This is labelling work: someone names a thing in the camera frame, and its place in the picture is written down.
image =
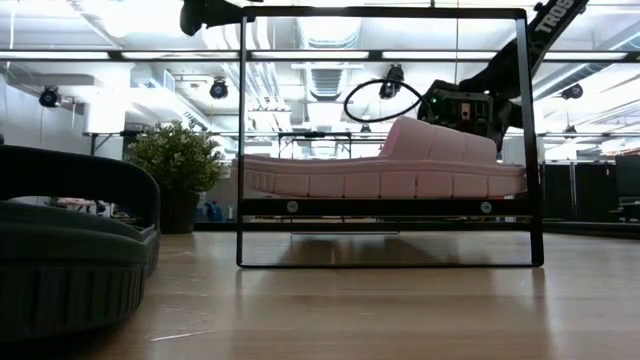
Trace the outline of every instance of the green leaves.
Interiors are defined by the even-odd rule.
[[[129,145],[127,161],[145,169],[160,188],[180,192],[211,189],[223,174],[222,154],[210,140],[212,133],[197,133],[180,121],[156,124]]]

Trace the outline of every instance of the plant pot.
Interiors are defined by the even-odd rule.
[[[163,234],[193,232],[197,193],[160,191],[160,230]]]

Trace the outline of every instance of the black arm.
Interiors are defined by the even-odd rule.
[[[528,26],[529,59],[534,75],[545,54],[569,24],[585,9],[589,0],[550,0],[538,4],[536,17]],[[461,91],[484,92],[503,99],[520,96],[518,80],[518,52],[516,40],[510,41],[474,77],[460,82]]]

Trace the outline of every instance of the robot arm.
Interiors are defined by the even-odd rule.
[[[536,17],[528,26],[529,61],[534,75],[542,60],[560,34],[579,14],[584,12],[589,0],[550,0],[546,5],[536,5]],[[460,82],[460,90],[484,92],[502,99],[520,96],[516,40],[510,41],[487,67],[474,77]]]
[[[528,25],[531,74],[571,21],[589,0],[549,0],[538,4],[536,17]],[[518,51],[510,41],[487,67],[459,85],[438,80],[423,96],[418,118],[424,121],[484,136],[495,141],[498,151],[510,126],[522,128],[522,108],[510,100],[520,96]]]

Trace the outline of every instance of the wooden table surface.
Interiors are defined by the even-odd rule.
[[[526,236],[255,234],[246,249],[255,261],[503,260],[528,256]],[[544,268],[507,270],[240,270],[234,250],[233,234],[164,237],[132,318],[33,347],[96,360],[640,359],[634,241],[547,235]]]

